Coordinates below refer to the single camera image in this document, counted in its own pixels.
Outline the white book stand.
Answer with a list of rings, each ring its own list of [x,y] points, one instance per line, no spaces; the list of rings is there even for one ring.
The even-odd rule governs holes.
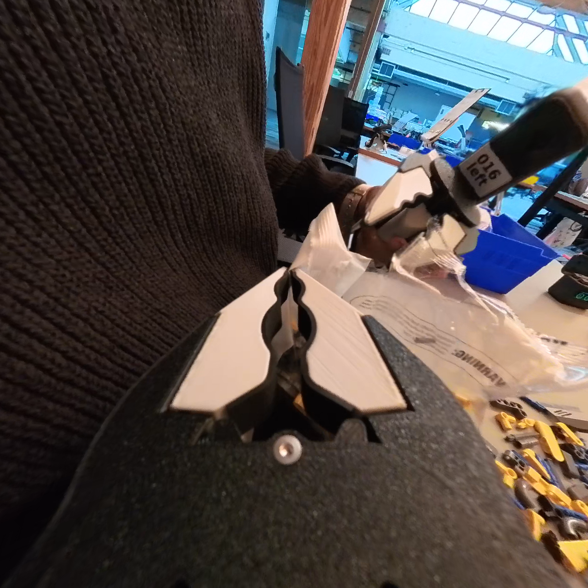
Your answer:
[[[461,99],[454,107],[452,107],[446,114],[444,114],[433,126],[423,132],[420,136],[421,142],[426,146],[432,145],[437,141],[446,130],[450,129],[468,109],[484,97],[490,88],[474,89]]]

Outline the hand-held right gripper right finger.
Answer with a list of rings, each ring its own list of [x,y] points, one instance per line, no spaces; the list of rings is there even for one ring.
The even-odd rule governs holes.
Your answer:
[[[300,367],[311,390],[358,414],[407,409],[361,313],[301,269],[292,270],[292,292],[306,340]]]

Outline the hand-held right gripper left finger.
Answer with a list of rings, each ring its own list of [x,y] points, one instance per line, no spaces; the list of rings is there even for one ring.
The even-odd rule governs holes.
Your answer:
[[[279,268],[219,311],[170,407],[201,415],[262,416],[273,402],[289,274]]]

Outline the blue plastic bin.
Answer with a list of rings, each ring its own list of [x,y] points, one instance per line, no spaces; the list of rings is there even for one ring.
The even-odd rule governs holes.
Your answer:
[[[505,295],[559,257],[559,253],[507,215],[491,216],[473,251],[463,257],[465,281]]]

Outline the pile of yellow blue pieces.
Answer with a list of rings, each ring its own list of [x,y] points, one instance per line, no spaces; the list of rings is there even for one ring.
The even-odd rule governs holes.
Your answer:
[[[573,587],[587,587],[587,409],[545,394],[454,397],[479,428],[532,539]]]

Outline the wristwatch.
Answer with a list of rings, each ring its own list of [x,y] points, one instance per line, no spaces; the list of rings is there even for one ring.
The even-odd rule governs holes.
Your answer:
[[[339,224],[342,232],[350,232],[354,225],[362,221],[378,190],[378,187],[360,184],[345,196],[339,210]]]

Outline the person's left hand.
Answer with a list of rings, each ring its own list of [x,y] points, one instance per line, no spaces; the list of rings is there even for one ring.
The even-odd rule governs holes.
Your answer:
[[[382,239],[375,228],[363,227],[356,233],[352,251],[371,259],[376,266],[388,268],[393,255],[406,245],[406,239],[397,236]]]

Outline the person's left forearm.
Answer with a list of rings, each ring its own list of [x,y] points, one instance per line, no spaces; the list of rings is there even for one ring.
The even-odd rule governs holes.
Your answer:
[[[346,198],[362,199],[363,180],[327,169],[317,155],[296,159],[288,150],[264,150],[264,165],[281,229],[302,234],[319,213],[333,204],[339,212]]]

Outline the white paper bag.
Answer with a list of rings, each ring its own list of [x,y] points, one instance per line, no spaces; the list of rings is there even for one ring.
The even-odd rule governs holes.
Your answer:
[[[334,205],[313,219],[290,270],[300,269],[342,298],[371,264],[371,258],[347,249]]]

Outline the wooden post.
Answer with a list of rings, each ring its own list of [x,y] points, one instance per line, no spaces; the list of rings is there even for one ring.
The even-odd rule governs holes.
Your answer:
[[[303,66],[304,155],[315,145],[351,1],[312,1]]]

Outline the clear plastic bag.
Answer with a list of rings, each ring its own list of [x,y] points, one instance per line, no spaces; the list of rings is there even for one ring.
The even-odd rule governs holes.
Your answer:
[[[539,307],[538,328],[505,301],[476,292],[460,275],[418,278],[408,272],[365,272],[345,301],[376,319],[455,393],[488,399],[587,392],[587,343],[558,327],[587,324],[566,318],[561,305]]]

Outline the black charger with green display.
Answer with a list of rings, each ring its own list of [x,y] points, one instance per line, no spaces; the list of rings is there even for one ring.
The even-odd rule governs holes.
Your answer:
[[[572,256],[562,266],[562,277],[547,293],[558,303],[587,310],[587,253]]]

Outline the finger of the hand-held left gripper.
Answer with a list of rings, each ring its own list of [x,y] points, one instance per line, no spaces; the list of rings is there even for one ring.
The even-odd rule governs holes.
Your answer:
[[[479,227],[466,226],[450,215],[428,220],[424,231],[408,240],[407,246],[394,254],[396,270],[420,270],[431,266],[452,270],[459,268],[461,258],[474,250]]]
[[[364,225],[375,229],[380,240],[412,240],[432,219],[442,219],[432,179],[433,163],[439,158],[437,151],[413,153],[378,188],[366,207]]]

